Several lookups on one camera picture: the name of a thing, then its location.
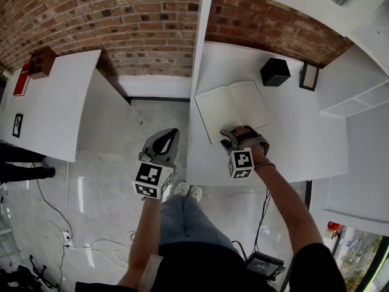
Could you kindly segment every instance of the white sneaker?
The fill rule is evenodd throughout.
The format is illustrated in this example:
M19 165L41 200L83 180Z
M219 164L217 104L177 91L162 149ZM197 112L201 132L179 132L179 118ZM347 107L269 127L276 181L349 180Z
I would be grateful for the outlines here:
M197 202L200 202L202 197L202 189L200 186L192 186L189 190L189 196L193 199L196 199Z
M185 182L179 182L174 189L174 194L186 197L189 192L189 185Z

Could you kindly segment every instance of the hand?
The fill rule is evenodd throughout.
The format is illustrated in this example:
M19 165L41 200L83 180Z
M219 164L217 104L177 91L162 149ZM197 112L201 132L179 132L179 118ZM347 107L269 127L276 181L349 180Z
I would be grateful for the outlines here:
M233 135L235 137L250 132L249 129L247 128L237 128L234 132ZM251 146L251 154L253 156L253 162L254 164L262 163L262 162L269 162L269 160L265 157L263 153L263 147L260 144L256 144L254 146Z

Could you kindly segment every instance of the white desk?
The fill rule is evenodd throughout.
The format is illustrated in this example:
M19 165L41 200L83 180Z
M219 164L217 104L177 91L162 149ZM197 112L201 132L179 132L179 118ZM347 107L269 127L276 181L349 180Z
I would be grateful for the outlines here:
M48 77L30 79L24 96L13 96L21 69L16 70L0 104L0 139L69 162L78 148L120 152L129 104L96 70L100 53L57 57ZM20 138L12 136L18 113L24 115Z
M260 69L270 58L287 61L291 77L278 88L264 87ZM257 128L269 142L268 158L290 183L347 173L346 120L318 111L315 93L298 87L303 63L282 55L223 43L204 44L196 94L221 85L254 80L272 116ZM203 186L257 186L254 174L232 180L228 155L211 144L197 104L191 96L187 182Z

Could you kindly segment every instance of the floor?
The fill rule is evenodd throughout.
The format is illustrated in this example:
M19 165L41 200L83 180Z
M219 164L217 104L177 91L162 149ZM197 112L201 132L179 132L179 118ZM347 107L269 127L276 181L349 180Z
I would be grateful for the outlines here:
M127 140L124 154L78 152L77 161L69 168L68 199L67 163L47 158L47 163L57 169L57 175L53 179L40 180L41 190L47 201L64 215L67 209L77 246L77 249L66 249L62 267L63 291L74 291L76 281L116 284L123 276L126 265L122 259L128 258L129 236L136 230L143 204L131 185L134 163L149 136L164 128L180 130L176 181L185 179L189 104L133 101L132 106L129 124L134 126L134 131ZM305 183L294 183L293 187L304 197ZM43 201L36 181L5 184L4 188L8 189L8 196L5 196L3 218L13 229L20 255L4 258L0 265L15 269L20 260L29 265L31 254L40 267L48 267L49 277L59 282L62 232L69 227ZM204 187L200 204L220 230L231 240L239 240L246 253L251 253L265 196L265 187ZM111 240L121 245L98 240ZM92 245L93 251L82 248ZM284 260L288 268L292 258L291 244L286 226L272 202L260 230L258 245L261 252ZM5 246L6 251L9 249L9 245ZM286 271L275 282L278 290L285 275Z

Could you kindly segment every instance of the black shirt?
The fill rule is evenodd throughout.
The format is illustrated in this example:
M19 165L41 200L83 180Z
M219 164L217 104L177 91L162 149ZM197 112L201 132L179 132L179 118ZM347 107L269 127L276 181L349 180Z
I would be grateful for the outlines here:
M162 245L163 256L151 292L160 291L261 291L274 292L264 281L254 280L235 251L201 242ZM319 243L297 252L289 280L291 292L346 292L342 275L329 249ZM131 288L99 283L76 283L75 292L132 292Z

